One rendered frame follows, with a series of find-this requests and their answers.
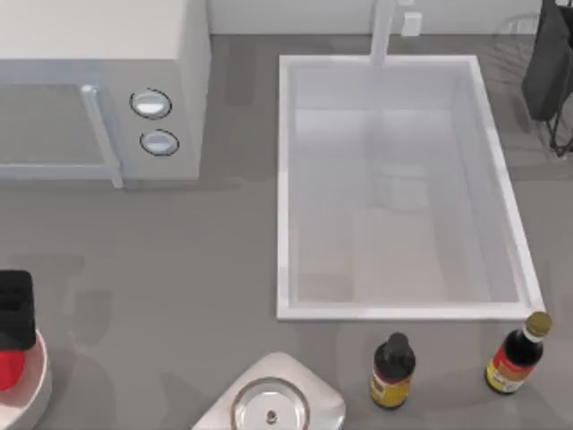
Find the microwave glass door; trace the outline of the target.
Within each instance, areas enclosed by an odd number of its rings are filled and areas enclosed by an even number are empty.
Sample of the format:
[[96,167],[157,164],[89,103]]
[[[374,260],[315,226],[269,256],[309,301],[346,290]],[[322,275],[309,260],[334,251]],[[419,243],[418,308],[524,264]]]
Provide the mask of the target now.
[[81,86],[0,84],[0,180],[111,181]]

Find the small round microwave knob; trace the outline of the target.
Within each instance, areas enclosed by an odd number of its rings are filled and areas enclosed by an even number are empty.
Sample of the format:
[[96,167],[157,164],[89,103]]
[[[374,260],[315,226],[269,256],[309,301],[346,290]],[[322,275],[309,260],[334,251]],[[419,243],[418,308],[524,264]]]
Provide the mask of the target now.
[[180,147],[176,136],[167,130],[156,129],[142,133],[139,138],[141,148],[154,157],[170,157]]

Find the large round microwave knob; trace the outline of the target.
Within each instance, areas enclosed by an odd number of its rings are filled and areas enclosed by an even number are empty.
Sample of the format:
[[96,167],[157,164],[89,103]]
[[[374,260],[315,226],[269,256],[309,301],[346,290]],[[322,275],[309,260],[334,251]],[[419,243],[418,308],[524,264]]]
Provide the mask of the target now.
[[156,89],[132,93],[129,104],[136,115],[149,120],[158,120],[168,116],[173,107],[168,95]]

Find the round metal scale plate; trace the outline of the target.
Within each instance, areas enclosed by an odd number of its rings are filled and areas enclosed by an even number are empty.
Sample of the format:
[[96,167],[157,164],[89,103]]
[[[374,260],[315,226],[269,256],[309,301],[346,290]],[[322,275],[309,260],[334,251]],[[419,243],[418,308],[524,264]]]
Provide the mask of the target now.
[[302,391],[279,377],[248,382],[230,407],[231,430],[309,430],[311,410]]

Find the pale microwave oven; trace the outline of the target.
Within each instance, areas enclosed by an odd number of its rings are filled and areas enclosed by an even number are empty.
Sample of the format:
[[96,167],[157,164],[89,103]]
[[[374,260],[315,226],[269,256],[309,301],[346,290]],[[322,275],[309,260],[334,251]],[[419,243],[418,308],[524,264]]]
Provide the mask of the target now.
[[[210,60],[205,0],[0,0],[0,84],[98,87],[124,187],[197,179]],[[131,94],[146,89],[168,95],[168,116],[132,111]],[[141,148],[156,129],[176,136],[175,154]]]

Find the black bottle with yellow label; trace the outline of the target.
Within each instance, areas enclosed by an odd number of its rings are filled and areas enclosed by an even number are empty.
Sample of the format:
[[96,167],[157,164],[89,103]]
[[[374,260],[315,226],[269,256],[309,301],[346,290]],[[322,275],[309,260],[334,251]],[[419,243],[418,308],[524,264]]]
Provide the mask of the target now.
[[383,409],[398,409],[407,400],[416,358],[408,337],[394,332],[374,354],[369,391],[374,404]]

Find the white sink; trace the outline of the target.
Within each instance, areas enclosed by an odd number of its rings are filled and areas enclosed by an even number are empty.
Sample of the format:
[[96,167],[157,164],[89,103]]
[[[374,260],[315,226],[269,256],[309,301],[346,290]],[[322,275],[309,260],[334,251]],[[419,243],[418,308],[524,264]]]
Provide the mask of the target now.
[[278,94],[278,319],[543,310],[475,56],[282,56]]

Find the tall white tap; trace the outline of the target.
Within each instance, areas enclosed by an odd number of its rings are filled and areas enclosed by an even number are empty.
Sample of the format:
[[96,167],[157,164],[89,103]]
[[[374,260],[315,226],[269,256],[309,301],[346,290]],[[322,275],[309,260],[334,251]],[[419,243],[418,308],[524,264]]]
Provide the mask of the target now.
[[370,62],[383,66],[389,46],[392,23],[398,6],[409,7],[416,0],[375,0],[373,10]]

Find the dark bottle with gold cap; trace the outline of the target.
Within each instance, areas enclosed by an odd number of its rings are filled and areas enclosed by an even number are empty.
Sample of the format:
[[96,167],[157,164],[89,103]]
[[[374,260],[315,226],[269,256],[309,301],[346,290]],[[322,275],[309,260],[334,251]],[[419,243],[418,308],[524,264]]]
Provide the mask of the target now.
[[497,393],[518,391],[543,356],[543,341],[552,328],[552,318],[543,311],[530,314],[521,328],[511,331],[485,367],[484,377]]

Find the small white wall box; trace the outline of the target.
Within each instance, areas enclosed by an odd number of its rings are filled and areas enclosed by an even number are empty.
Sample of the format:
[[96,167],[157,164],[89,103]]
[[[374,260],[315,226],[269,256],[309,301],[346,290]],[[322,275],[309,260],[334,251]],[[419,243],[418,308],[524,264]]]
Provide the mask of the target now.
[[406,12],[401,30],[402,37],[417,37],[422,31],[423,15],[419,12]]

